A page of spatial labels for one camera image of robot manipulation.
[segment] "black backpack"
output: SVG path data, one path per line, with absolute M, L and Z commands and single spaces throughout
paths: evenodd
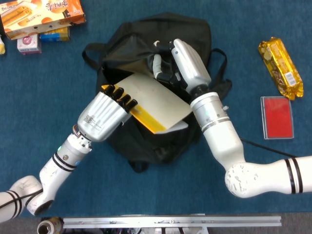
M 224 98 L 230 90 L 230 80 L 223 80 L 227 64 L 226 55 L 219 49 L 211 50 L 211 31 L 209 24 L 202 19 L 195 19 L 172 13 L 164 13 L 134 22 L 122 24 L 108 43 L 90 43 L 84 49 L 84 60 L 97 71 L 96 94 L 104 84 L 116 84 L 133 73 L 153 76 L 152 63 L 157 53 L 154 42 L 170 42 L 179 38 L 192 46 L 208 66 L 213 51 L 221 53 L 225 60 L 217 75 L 213 78 L 210 90 L 218 92 Z M 98 52 L 98 62 L 92 60 L 87 52 Z M 173 74 L 172 56 L 162 55 L 162 70 Z M 190 103 L 190 96 L 180 87 L 163 84 L 185 102 Z M 134 171 L 140 173 L 148 168 L 149 163 L 170 163 L 181 155 L 191 143 L 196 142 L 201 130 L 193 113 L 184 121 L 188 128 L 154 135 L 134 117 L 122 127 L 118 127 L 108 138 L 111 146 L 125 156 Z

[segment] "orange snack box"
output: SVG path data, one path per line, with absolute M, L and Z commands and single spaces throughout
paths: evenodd
M 79 0 L 16 0 L 0 4 L 0 16 L 12 40 L 86 21 Z

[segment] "gold snack wrapper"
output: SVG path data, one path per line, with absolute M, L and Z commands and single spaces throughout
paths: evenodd
M 283 42 L 271 37 L 258 46 L 258 51 L 267 66 L 279 92 L 290 100 L 303 97 L 303 83 Z

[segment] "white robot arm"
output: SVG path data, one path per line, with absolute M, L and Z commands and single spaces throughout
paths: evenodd
M 177 80 L 183 81 L 182 86 L 193 98 L 191 109 L 211 152 L 226 171 L 225 184 L 232 194 L 247 198 L 273 191 L 284 194 L 312 192 L 312 156 L 279 160 L 268 165 L 247 163 L 243 144 L 226 113 L 228 107 L 222 105 L 217 93 L 209 92 L 211 78 L 198 53 L 180 39 L 170 42 L 168 51 L 178 67 Z M 160 65 L 161 57 L 156 55 L 153 64 L 156 79 L 162 75 Z
M 137 101 L 122 95 L 123 89 L 115 90 L 112 85 L 97 94 L 81 113 L 73 133 L 40 171 L 41 183 L 34 176 L 26 176 L 9 191 L 0 193 L 0 223 L 17 217 L 24 207 L 31 214 L 39 215 L 51 206 L 59 187 L 91 152 L 91 142 L 104 141 L 129 119 L 129 111 Z

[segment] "blue carpet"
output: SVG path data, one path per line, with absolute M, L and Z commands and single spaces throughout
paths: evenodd
M 0 191 L 23 176 L 38 176 L 94 97 L 96 73 L 81 57 L 86 44 L 106 42 L 125 21 L 165 11 L 203 18 L 211 25 L 213 47 L 228 55 L 225 77 L 233 81 L 233 89 L 223 103 L 230 107 L 241 137 L 299 156 L 311 154 L 312 2 L 83 0 L 82 4 L 88 22 L 72 28 L 68 43 L 44 44 L 41 55 L 23 56 L 16 41 L 6 40 L 7 56 L 0 57 Z M 304 98 L 292 102 L 292 140 L 263 139 L 260 97 L 279 93 L 257 46 L 271 36 L 283 39 L 305 85 Z M 256 163 L 283 158 L 249 145 L 245 157 Z M 234 197 L 225 187 L 223 168 L 202 139 L 175 163 L 153 165 L 140 175 L 108 144 L 94 145 L 46 215 L 257 212 L 312 212 L 312 195 Z

